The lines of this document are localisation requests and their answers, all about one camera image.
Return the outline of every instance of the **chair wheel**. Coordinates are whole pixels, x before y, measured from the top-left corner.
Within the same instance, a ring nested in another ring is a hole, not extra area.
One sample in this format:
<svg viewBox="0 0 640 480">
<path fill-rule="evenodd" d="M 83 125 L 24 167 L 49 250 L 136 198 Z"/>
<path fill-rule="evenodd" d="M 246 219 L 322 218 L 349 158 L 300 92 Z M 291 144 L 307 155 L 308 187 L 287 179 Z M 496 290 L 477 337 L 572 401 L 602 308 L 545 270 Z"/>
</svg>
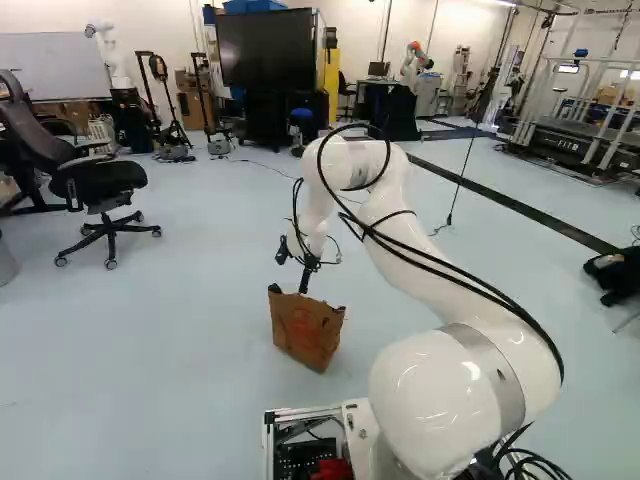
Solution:
<svg viewBox="0 0 640 480">
<path fill-rule="evenodd" d="M 69 260 L 66 257 L 56 257 L 53 261 L 56 264 L 56 267 L 66 267 L 69 264 Z"/>
</svg>

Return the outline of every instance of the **gray container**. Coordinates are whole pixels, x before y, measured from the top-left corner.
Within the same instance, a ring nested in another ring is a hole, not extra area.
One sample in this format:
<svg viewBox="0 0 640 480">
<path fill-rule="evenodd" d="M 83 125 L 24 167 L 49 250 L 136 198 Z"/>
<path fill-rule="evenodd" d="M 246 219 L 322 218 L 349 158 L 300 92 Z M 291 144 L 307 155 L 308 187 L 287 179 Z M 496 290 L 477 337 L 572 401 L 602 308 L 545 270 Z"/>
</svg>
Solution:
<svg viewBox="0 0 640 480">
<path fill-rule="evenodd" d="M 18 264 L 5 244 L 2 230 L 0 230 L 0 287 L 9 283 L 16 275 L 18 275 Z"/>
</svg>

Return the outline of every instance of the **brown paper bag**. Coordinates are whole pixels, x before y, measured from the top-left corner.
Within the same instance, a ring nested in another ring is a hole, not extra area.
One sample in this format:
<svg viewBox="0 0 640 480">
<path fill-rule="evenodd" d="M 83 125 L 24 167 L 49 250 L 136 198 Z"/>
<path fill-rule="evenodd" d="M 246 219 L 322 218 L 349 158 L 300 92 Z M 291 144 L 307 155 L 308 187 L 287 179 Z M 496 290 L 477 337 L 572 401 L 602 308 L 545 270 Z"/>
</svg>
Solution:
<svg viewBox="0 0 640 480">
<path fill-rule="evenodd" d="M 275 283 L 269 287 L 269 306 L 273 344 L 307 367 L 324 372 L 340 345 L 347 309 L 298 293 L 282 293 Z"/>
</svg>

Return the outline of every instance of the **black monitor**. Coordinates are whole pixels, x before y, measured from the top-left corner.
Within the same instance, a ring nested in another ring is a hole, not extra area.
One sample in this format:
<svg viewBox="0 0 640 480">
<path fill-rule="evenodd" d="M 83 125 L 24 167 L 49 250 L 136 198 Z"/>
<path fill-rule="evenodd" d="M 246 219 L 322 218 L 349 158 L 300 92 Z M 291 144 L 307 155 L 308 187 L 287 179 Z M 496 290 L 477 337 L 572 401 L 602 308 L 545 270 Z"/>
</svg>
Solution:
<svg viewBox="0 0 640 480">
<path fill-rule="evenodd" d="M 315 88 L 312 9 L 219 15 L 216 29 L 226 85 L 276 90 Z"/>
<path fill-rule="evenodd" d="M 389 73 L 389 62 L 370 62 L 369 63 L 369 76 L 371 77 L 386 77 Z"/>
</svg>

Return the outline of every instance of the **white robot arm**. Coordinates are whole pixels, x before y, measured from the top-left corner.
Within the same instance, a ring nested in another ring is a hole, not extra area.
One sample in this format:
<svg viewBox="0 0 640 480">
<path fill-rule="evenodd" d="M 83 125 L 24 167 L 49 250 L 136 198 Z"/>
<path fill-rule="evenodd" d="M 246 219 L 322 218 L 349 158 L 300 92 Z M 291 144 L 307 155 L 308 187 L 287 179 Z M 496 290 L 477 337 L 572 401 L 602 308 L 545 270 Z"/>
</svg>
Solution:
<svg viewBox="0 0 640 480">
<path fill-rule="evenodd" d="M 346 208 L 334 192 L 369 191 L 357 214 L 343 219 L 365 227 L 364 246 L 385 279 L 444 323 L 386 348 L 371 370 L 378 451 L 391 452 L 394 460 L 386 463 L 395 470 L 378 477 L 448 479 L 477 451 L 548 408 L 559 394 L 563 366 L 553 342 L 526 312 L 448 264 L 423 233 L 404 201 L 408 167 L 394 144 L 347 142 L 335 134 L 314 141 L 302 158 L 309 188 L 308 207 L 297 222 L 303 235 L 292 226 L 286 247 L 305 258 L 308 282 L 322 257 L 334 203 Z"/>
<path fill-rule="evenodd" d="M 113 38 L 113 29 L 115 25 L 104 20 L 94 19 L 87 23 L 84 29 L 84 35 L 87 38 L 93 38 L 98 34 L 102 39 L 102 54 L 104 62 L 109 68 L 109 76 L 111 77 L 111 87 L 116 89 L 133 88 L 133 82 L 127 75 L 124 56 L 116 46 L 116 40 Z"/>
<path fill-rule="evenodd" d="M 420 42 L 411 42 L 407 45 L 407 53 L 400 67 L 400 84 L 409 87 L 415 95 L 417 92 L 418 75 L 433 62 L 422 51 Z"/>
</svg>

